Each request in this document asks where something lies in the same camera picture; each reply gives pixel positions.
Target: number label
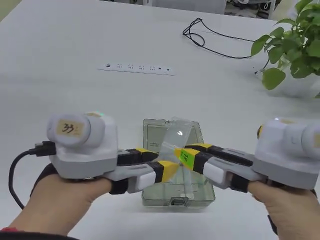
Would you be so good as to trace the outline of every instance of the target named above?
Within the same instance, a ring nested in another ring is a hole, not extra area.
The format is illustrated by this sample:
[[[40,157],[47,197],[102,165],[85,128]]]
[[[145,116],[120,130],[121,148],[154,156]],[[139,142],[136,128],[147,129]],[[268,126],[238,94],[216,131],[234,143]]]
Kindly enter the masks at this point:
[[[187,152],[187,150],[182,149],[180,153],[179,160],[183,163],[184,166],[186,166],[189,169],[194,168],[194,163],[195,163],[195,156],[192,155],[191,153]]]
[[[57,124],[56,134],[80,138],[83,133],[84,125],[85,124],[82,122],[61,119]]]

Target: white power strip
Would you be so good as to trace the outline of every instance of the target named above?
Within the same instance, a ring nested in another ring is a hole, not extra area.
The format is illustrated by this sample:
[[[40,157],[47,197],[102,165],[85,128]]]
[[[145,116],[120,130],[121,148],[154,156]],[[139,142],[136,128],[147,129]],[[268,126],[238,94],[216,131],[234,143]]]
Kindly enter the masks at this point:
[[[159,75],[175,75],[171,67],[151,65],[151,64],[134,64],[134,63],[111,63],[108,62],[99,67],[98,70],[130,72],[142,74],[159,74]]]

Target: plant pot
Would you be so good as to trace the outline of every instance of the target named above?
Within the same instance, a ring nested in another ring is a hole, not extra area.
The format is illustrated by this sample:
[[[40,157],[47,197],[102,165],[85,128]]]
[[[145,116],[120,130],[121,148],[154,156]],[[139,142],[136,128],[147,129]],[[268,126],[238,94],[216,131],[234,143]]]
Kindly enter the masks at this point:
[[[315,98],[320,93],[320,77],[310,74],[305,78],[293,78],[290,71],[290,63],[281,58],[283,65],[278,67],[277,64],[268,64],[264,69],[260,69],[256,75],[262,80],[263,71],[269,68],[278,68],[285,73],[285,79],[275,88],[267,90],[268,94],[275,97],[291,98]]]

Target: white desk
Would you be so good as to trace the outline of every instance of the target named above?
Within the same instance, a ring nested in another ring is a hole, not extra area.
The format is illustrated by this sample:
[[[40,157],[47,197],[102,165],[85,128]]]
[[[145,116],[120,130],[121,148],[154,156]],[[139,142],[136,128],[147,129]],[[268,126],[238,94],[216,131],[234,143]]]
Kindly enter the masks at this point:
[[[247,39],[274,22],[89,0],[23,0],[0,23],[0,226],[20,211],[7,187],[20,152],[46,139],[49,116],[99,110],[118,123],[122,148],[142,145],[143,119],[197,120],[204,140],[253,152],[257,127],[274,116],[319,117],[319,102],[273,98],[253,74],[266,57],[233,60],[182,37],[196,17]],[[207,45],[246,56],[250,43],[204,33]],[[176,76],[98,71],[108,61],[154,63]],[[24,158],[14,186],[25,203],[46,158]],[[215,188],[202,213],[152,212],[141,195],[104,195],[71,236],[86,240],[274,240],[264,206],[250,194]]]

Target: hand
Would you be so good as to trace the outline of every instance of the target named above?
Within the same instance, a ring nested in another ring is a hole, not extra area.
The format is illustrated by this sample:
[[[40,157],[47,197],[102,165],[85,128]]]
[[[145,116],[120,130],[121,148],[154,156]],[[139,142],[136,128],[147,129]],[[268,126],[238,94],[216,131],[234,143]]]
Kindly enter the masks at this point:
[[[91,203],[111,190],[105,178],[72,183],[49,175],[40,180],[29,202],[9,227],[20,231],[67,235]]]
[[[280,240],[318,240],[320,205],[309,190],[280,189],[261,182],[251,182],[248,190],[264,203]]]

